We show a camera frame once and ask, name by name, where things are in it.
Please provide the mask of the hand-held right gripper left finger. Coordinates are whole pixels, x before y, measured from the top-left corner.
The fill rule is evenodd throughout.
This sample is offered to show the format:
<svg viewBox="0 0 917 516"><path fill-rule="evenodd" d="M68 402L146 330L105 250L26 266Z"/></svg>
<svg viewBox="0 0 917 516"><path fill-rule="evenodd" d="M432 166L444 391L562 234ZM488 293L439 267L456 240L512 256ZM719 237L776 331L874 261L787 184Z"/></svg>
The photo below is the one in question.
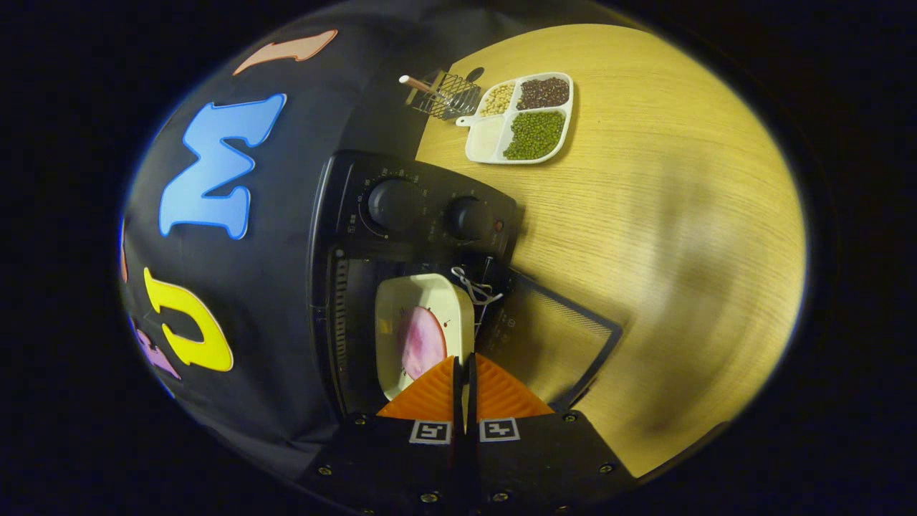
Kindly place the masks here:
<svg viewBox="0 0 917 516"><path fill-rule="evenodd" d="M459 515L454 455L461 364L449 356L413 382L430 386L445 419L347 415L297 484L347 515Z"/></svg>

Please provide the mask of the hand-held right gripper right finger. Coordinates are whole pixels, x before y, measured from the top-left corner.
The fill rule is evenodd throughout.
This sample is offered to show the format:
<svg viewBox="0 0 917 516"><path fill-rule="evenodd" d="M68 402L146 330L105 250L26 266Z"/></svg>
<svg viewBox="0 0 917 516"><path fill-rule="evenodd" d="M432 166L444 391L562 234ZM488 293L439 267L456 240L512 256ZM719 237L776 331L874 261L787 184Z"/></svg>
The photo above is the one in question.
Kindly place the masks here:
<svg viewBox="0 0 917 516"><path fill-rule="evenodd" d="M469 357L471 515L589 515L638 486L592 422L556 409L480 353Z"/></svg>

